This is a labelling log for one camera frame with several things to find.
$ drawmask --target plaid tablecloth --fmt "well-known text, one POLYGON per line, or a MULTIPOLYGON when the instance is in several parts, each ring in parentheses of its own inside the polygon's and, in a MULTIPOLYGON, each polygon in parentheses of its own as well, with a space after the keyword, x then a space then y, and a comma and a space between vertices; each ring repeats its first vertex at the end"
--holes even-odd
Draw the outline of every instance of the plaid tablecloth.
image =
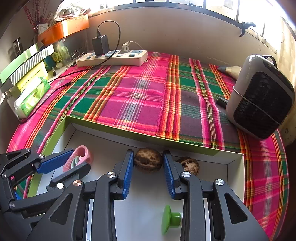
MULTIPOLYGON (((85 71, 56 80, 40 103, 55 92, 25 124, 17 128, 8 151, 31 148, 41 153, 59 121, 72 115, 130 131, 244 154, 245 205, 270 240, 282 227, 288 199, 288 171, 278 131, 258 141, 229 123, 215 104, 229 98, 233 79, 217 66, 175 55, 149 53, 138 66, 71 67, 85 71)), ((30 178, 19 191, 27 196, 30 178)))

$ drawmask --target pink object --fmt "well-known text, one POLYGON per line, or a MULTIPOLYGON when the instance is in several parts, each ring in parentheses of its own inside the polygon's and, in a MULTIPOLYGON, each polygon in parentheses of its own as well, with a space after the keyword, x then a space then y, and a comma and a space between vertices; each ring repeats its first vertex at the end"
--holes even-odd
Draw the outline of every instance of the pink object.
POLYGON ((91 164, 93 161, 93 156, 89 152, 89 150, 86 148, 86 146, 78 146, 75 151, 72 153, 72 155, 69 157, 69 159, 66 161, 66 163, 63 166, 63 172, 66 172, 71 169, 71 163, 75 157, 79 156, 79 162, 77 165, 81 164, 82 162, 86 161, 88 164, 91 164))

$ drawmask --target black power adapter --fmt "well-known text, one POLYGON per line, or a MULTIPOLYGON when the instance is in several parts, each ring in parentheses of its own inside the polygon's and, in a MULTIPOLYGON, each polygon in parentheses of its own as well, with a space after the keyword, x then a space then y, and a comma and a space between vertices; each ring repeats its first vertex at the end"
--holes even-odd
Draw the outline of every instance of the black power adapter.
POLYGON ((101 32, 98 31, 96 33, 97 37, 92 39, 92 44, 94 48, 95 55, 104 55, 110 51, 108 37, 107 35, 102 35, 101 32))

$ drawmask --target power strip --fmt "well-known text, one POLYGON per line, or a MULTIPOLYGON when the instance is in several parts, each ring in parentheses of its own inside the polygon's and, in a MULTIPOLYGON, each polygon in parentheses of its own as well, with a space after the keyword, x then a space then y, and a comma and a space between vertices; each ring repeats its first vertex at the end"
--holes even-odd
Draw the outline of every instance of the power strip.
MULTIPOLYGON (((81 58, 76 60, 78 67, 82 66, 95 66, 108 59, 114 51, 109 51, 105 55, 96 56, 94 53, 87 53, 81 58)), ((127 53, 120 53, 119 50, 103 65, 134 65, 141 66, 144 62, 147 62, 148 51, 147 50, 130 50, 127 53)))

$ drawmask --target orange shelf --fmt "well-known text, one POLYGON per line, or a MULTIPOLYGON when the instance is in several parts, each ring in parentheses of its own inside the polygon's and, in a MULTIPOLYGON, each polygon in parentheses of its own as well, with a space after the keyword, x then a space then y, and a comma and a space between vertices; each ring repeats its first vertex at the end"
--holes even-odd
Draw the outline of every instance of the orange shelf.
POLYGON ((88 15, 81 15, 79 17, 66 19, 51 26, 38 36, 38 41, 45 46, 49 46, 54 42, 76 33, 80 30, 89 28, 88 15))

